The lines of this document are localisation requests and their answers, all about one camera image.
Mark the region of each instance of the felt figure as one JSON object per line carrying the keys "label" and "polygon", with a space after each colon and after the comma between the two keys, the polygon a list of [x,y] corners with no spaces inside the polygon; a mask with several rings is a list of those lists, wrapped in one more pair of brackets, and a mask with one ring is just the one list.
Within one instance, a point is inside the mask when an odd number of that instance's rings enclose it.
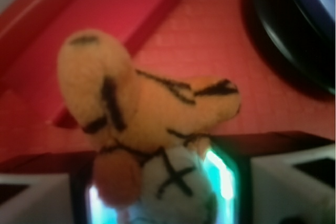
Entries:
{"label": "felt figure", "polygon": [[178,146],[159,151],[142,169],[139,200],[129,207],[131,224],[213,224],[216,195],[194,151]]}
{"label": "felt figure", "polygon": [[202,156],[207,130],[240,106],[229,80],[176,80],[138,69],[115,38],[97,30],[66,39],[58,79],[67,108],[98,151],[93,180],[99,196],[117,209],[139,199],[142,165],[153,153],[184,145]]}

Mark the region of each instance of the orange pom-pom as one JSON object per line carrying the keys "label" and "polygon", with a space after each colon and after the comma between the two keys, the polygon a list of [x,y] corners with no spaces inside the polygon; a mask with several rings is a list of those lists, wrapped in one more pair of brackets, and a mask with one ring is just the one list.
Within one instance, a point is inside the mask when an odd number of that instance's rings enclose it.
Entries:
{"label": "orange pom-pom", "polygon": [[101,154],[94,162],[93,182],[106,205],[127,207],[140,195],[141,168],[126,151]]}

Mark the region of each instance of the black panel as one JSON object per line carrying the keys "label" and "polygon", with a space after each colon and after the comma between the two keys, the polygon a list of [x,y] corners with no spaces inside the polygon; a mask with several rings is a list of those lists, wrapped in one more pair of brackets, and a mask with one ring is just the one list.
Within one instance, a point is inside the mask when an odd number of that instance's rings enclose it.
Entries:
{"label": "black panel", "polygon": [[28,187],[28,185],[0,184],[0,205]]}
{"label": "black panel", "polygon": [[297,164],[294,167],[335,188],[335,160],[324,158]]}

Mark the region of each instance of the plush head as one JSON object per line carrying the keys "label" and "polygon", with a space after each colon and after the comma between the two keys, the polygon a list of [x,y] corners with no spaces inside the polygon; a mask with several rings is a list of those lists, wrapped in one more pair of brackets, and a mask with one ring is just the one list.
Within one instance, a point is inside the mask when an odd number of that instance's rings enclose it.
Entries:
{"label": "plush head", "polygon": [[77,32],[64,42],[58,79],[67,108],[99,151],[94,179],[111,206],[139,197],[141,164],[158,149],[190,146],[240,106],[229,80],[176,80],[136,69],[127,50],[97,30]]}

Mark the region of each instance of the white ball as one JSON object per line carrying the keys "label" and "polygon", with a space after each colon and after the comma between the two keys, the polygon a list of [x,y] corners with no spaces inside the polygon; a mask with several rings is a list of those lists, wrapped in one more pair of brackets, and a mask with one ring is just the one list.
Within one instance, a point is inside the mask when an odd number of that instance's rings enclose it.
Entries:
{"label": "white ball", "polygon": [[162,149],[143,167],[140,200],[132,224],[213,224],[216,196],[199,156],[180,146]]}

